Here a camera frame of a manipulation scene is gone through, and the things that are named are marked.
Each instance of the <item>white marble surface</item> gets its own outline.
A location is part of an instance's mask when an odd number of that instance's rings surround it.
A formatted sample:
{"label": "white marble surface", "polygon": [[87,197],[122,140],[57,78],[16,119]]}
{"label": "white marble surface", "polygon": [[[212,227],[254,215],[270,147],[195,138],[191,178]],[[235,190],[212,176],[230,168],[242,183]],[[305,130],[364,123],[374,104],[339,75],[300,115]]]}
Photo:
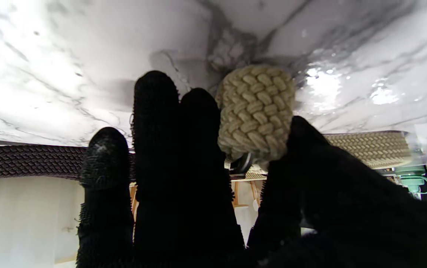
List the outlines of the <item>white marble surface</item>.
{"label": "white marble surface", "polygon": [[213,94],[250,63],[290,71],[322,132],[407,131],[427,161],[427,0],[0,0],[0,140],[131,139],[143,73]]}

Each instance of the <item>braided rope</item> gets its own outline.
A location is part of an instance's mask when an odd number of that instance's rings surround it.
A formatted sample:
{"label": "braided rope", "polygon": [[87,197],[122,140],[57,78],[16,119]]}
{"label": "braided rope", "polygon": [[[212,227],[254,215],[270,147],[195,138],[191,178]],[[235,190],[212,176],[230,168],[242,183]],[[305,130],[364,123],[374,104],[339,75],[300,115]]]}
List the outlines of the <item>braided rope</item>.
{"label": "braided rope", "polygon": [[401,131],[326,134],[324,137],[372,169],[403,166],[412,161],[409,145]]}
{"label": "braided rope", "polygon": [[[51,176],[79,179],[85,147],[23,145],[0,146],[0,178]],[[134,181],[134,159],[130,154],[130,180]]]}
{"label": "braided rope", "polygon": [[228,74],[215,100],[222,109],[218,144],[227,159],[254,153],[254,163],[268,163],[286,153],[295,81],[267,66],[248,66]]}
{"label": "braided rope", "polygon": [[[250,152],[254,155],[254,165],[248,173],[267,173],[268,163],[286,153],[294,93],[294,79],[277,68],[248,66],[228,74],[215,98],[222,109],[218,144],[227,154],[227,160],[237,160]],[[325,137],[373,169],[411,161],[402,132],[326,134]]]}

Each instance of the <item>black glove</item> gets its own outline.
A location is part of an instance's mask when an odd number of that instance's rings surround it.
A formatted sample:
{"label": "black glove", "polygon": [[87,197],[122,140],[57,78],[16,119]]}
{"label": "black glove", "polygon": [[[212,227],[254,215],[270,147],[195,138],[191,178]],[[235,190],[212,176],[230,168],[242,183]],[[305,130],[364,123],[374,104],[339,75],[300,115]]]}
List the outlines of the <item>black glove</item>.
{"label": "black glove", "polygon": [[119,132],[105,128],[89,143],[82,168],[78,267],[179,266],[242,251],[225,155],[217,145],[215,100],[193,89],[179,103],[173,82],[158,71],[140,78],[134,91],[134,244],[128,149]]}
{"label": "black glove", "polygon": [[[293,118],[287,147],[270,165],[259,214],[301,211],[316,232],[298,239],[285,231],[261,267],[427,267],[427,203],[331,146],[302,117]],[[294,190],[289,201],[281,185]]]}

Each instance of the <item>woven rope knot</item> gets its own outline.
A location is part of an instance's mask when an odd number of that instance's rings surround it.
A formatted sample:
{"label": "woven rope knot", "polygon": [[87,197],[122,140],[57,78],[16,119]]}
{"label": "woven rope knot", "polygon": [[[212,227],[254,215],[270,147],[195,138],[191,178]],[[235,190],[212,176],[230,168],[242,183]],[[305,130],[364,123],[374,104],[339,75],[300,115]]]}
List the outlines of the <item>woven rope knot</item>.
{"label": "woven rope knot", "polygon": [[216,101],[222,109],[218,143],[234,161],[254,154],[254,163],[268,163],[286,153],[293,116],[295,81],[277,68],[239,68],[220,83]]}

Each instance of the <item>beige braided rope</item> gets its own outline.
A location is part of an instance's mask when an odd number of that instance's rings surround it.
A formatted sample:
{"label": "beige braided rope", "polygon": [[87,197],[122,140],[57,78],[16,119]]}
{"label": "beige braided rope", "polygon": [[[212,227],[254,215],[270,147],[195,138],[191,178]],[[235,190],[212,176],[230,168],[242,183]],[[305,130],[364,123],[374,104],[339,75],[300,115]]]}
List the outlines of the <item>beige braided rope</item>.
{"label": "beige braided rope", "polygon": [[[247,66],[228,74],[215,100],[222,113],[218,143],[234,161],[253,153],[254,166],[247,180],[264,179],[268,163],[286,153],[293,116],[295,81],[277,68]],[[411,161],[402,132],[383,131],[326,134],[329,142],[374,169],[401,166]]]}
{"label": "beige braided rope", "polygon": [[230,160],[254,154],[254,163],[268,163],[286,153],[294,103],[295,81],[277,68],[248,66],[228,74],[216,101],[222,109],[218,143]]}

